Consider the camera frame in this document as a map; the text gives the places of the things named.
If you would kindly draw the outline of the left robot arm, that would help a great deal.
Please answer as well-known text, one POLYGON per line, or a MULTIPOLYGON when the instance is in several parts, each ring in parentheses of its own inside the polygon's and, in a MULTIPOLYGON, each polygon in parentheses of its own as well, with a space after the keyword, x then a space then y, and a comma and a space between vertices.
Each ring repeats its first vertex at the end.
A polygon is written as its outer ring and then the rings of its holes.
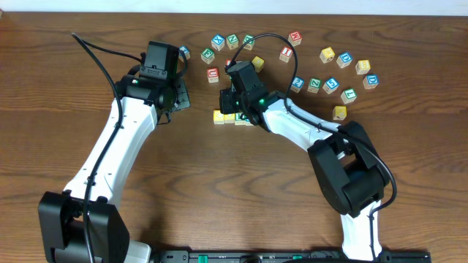
POLYGON ((119 81, 107 123, 79 172, 61 193, 47 191, 39 225, 48 262, 149 262, 151 247, 132 240, 119 211, 124 185, 161 117, 190 106, 178 61, 187 50, 151 41, 119 81))

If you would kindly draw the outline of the green R block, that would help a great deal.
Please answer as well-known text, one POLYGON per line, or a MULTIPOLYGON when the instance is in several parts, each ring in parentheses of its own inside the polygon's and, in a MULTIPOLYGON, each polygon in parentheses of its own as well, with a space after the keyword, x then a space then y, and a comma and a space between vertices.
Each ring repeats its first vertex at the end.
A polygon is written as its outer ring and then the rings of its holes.
POLYGON ((241 113, 236 113, 235 114, 235 125, 236 126, 245 126, 246 125, 246 121, 241 116, 242 116, 241 113))

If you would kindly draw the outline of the yellow C block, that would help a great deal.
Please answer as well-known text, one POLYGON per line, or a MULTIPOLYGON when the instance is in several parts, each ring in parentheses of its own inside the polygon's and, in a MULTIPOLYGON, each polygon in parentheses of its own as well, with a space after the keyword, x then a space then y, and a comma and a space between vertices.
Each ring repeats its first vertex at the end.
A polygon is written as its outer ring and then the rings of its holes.
POLYGON ((224 124, 224 114, 222 114, 219 110, 214 110, 213 122, 214 124, 224 124))

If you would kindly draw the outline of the yellow O block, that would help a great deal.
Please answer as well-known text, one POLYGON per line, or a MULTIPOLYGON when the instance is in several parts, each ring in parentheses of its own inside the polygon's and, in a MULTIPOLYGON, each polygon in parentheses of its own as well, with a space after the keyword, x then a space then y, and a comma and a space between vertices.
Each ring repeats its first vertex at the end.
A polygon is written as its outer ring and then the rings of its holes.
POLYGON ((226 124, 235 123, 235 113, 224 115, 224 122, 226 124))

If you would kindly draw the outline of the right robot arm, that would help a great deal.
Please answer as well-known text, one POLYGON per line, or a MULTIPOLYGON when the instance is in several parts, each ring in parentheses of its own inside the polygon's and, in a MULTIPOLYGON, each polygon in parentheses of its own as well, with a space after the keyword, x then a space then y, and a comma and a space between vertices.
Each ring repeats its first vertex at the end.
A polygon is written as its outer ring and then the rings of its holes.
POLYGON ((231 86, 220 92, 221 112, 239 113, 250 124, 305 150, 323 196, 341 216, 344 255, 377 260, 382 253, 377 214, 385 207, 384 188, 395 180, 365 129, 354 121, 345 125, 324 121, 282 92, 269 92, 250 61, 231 61, 225 71, 231 86))

